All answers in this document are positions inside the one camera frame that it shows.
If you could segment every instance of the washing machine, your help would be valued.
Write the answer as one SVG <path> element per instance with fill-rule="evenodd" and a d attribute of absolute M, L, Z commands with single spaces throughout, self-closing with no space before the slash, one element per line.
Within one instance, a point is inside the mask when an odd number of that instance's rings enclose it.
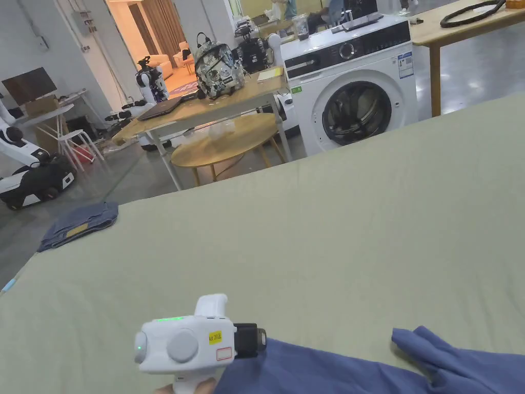
<path fill-rule="evenodd" d="M 406 18 L 325 30 L 281 52 L 308 156 L 417 122 Z"/>

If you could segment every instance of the doorway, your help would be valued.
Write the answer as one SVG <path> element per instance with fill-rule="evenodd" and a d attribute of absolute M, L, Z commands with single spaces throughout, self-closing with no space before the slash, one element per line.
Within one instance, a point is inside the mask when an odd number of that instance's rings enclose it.
<path fill-rule="evenodd" d="M 181 87 L 196 80 L 181 63 L 180 43 L 186 38 L 171 0 L 106 0 L 106 4 L 137 70 L 138 61 L 150 56 L 149 65 L 162 69 L 174 97 Z"/>

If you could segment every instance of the blue cloth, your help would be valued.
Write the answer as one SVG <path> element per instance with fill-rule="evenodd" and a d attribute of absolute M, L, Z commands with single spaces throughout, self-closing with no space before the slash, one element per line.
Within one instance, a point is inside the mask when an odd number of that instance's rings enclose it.
<path fill-rule="evenodd" d="M 457 349 L 425 327 L 392 333 L 428 374 L 268 339 L 266 353 L 235 360 L 214 394 L 522 394 L 525 356 Z"/>
<path fill-rule="evenodd" d="M 267 339 L 264 354 L 226 368 L 214 394 L 428 392 L 425 377 L 404 369 Z"/>
<path fill-rule="evenodd" d="M 286 2 L 285 20 L 292 20 L 295 16 L 297 16 L 296 0 L 288 0 Z"/>
<path fill-rule="evenodd" d="M 525 356 L 457 349 L 425 327 L 394 329 L 392 341 L 426 369 L 435 393 L 522 394 Z"/>
<path fill-rule="evenodd" d="M 111 226 L 119 215 L 116 202 L 102 202 L 77 208 L 60 217 L 40 243 L 39 252 L 62 246 L 84 235 Z"/>

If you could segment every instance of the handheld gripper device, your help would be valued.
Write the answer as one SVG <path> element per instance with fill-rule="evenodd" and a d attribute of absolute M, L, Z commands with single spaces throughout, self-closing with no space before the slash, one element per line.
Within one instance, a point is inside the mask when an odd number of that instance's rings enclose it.
<path fill-rule="evenodd" d="M 265 351 L 266 332 L 253 323 L 234 324 L 225 316 L 225 294 L 198 299 L 193 316 L 144 323 L 135 336 L 135 362 L 147 374 L 175 375 L 175 394 L 194 394 L 236 358 Z"/>

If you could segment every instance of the white controller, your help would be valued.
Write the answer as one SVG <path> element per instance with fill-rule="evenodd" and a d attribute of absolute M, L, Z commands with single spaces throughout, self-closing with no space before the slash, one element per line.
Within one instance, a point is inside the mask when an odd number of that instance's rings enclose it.
<path fill-rule="evenodd" d="M 237 327 L 224 315 L 227 301 L 225 294 L 205 295 L 199 298 L 193 316 L 144 323 L 135 336 L 139 370 L 174 374 L 176 394 L 193 394 L 199 383 L 216 377 L 237 356 Z M 266 333 L 261 340 L 266 345 Z"/>

